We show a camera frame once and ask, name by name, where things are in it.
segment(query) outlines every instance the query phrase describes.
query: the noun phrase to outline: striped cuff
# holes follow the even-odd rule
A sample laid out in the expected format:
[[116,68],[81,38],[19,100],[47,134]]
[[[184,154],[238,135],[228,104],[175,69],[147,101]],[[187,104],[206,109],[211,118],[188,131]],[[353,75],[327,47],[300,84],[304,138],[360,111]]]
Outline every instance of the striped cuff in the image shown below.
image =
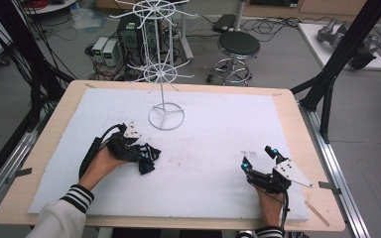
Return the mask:
[[85,187],[79,184],[74,184],[70,187],[67,194],[61,198],[61,200],[69,202],[78,210],[85,213],[91,202],[94,200],[94,195]]
[[261,229],[257,229],[255,232],[258,238],[283,237],[283,232],[277,226],[267,226]]

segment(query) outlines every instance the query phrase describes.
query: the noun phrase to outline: table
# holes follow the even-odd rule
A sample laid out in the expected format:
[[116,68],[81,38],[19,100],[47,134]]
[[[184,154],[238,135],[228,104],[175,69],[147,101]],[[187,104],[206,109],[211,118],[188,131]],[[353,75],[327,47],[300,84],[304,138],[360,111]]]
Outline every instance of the table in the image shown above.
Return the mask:
[[[30,175],[16,178],[0,205],[0,224],[36,223],[37,215],[28,214],[27,210],[38,188],[41,176],[49,158],[58,146],[69,119],[81,100],[86,88],[121,88],[157,90],[149,83],[105,82],[77,80],[70,84],[59,106],[44,129],[35,148],[23,168],[32,168]],[[311,219],[306,222],[287,222],[287,230],[298,231],[341,231],[344,222],[331,190],[318,187],[319,181],[327,181],[312,143],[308,129],[303,121],[293,94],[287,89],[206,86],[176,84],[180,91],[217,92],[238,94],[260,94],[273,97],[280,122],[286,135],[286,143],[298,166],[309,171],[314,184],[313,189],[303,188],[305,204]],[[260,227],[255,219],[220,219],[220,218],[169,218],[169,217],[122,217],[88,216],[87,226],[111,227],[159,227],[159,228],[197,228],[197,229],[232,229],[245,230]]]

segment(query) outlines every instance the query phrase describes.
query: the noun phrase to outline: black post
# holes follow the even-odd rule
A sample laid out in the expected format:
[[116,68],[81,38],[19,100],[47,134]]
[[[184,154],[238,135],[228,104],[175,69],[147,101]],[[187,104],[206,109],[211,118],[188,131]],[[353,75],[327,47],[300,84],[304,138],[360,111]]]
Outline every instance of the black post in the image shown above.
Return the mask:
[[316,111],[318,103],[324,97],[320,121],[320,134],[327,143],[329,143],[327,132],[333,85],[345,65],[354,57],[357,48],[373,30],[373,27],[380,18],[381,0],[366,1],[347,33],[342,38],[341,43],[336,47],[329,61],[323,67],[323,70],[311,80],[291,89],[292,92],[296,94],[311,87],[308,95],[300,101],[302,107],[306,107],[311,111]]

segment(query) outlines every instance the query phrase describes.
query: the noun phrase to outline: gray floor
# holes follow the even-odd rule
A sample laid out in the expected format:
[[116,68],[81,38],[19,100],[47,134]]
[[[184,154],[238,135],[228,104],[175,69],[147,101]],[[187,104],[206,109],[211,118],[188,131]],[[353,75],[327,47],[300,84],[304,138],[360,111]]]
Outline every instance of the gray floor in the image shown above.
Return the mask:
[[[44,23],[59,23],[68,17],[68,12],[60,11],[44,16]],[[200,21],[203,19],[190,21],[189,29]],[[85,47],[94,43],[98,36],[113,34],[117,22],[105,20],[98,31],[79,30],[77,34],[70,26],[71,21],[59,25],[59,36],[49,37],[49,42],[78,78],[87,78],[93,70],[89,57],[83,52]],[[209,29],[210,26],[200,24],[197,28]],[[214,33],[208,30],[190,34]],[[194,61],[180,73],[195,77],[180,78],[177,83],[206,84],[212,66],[224,58],[216,41],[216,37],[189,38]],[[254,75],[249,82],[252,87],[290,89],[314,77],[321,69],[302,34],[294,29],[283,29],[270,42],[263,43],[258,58],[247,63]],[[215,79],[213,84],[221,83]],[[301,99],[305,94],[299,93],[296,98]],[[29,110],[29,100],[29,87],[17,69],[12,64],[0,65],[0,149]],[[381,237],[381,71],[344,70],[340,74],[334,87],[329,138],[371,237]],[[0,237],[24,237],[29,229],[0,225]],[[172,237],[176,233],[164,234]],[[308,232],[308,235],[352,237],[349,229],[341,233]],[[96,229],[87,228],[84,237],[96,237]]]

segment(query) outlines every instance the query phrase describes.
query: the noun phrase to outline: stool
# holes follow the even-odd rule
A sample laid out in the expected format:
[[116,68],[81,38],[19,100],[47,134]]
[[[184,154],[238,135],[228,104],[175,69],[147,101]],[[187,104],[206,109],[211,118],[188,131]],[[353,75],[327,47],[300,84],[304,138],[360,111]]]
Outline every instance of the stool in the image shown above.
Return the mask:
[[247,33],[227,32],[219,38],[218,48],[230,58],[222,59],[214,66],[215,75],[222,79],[223,85],[226,82],[244,82],[247,86],[247,80],[252,78],[252,73],[242,60],[258,55],[261,49],[258,40]]

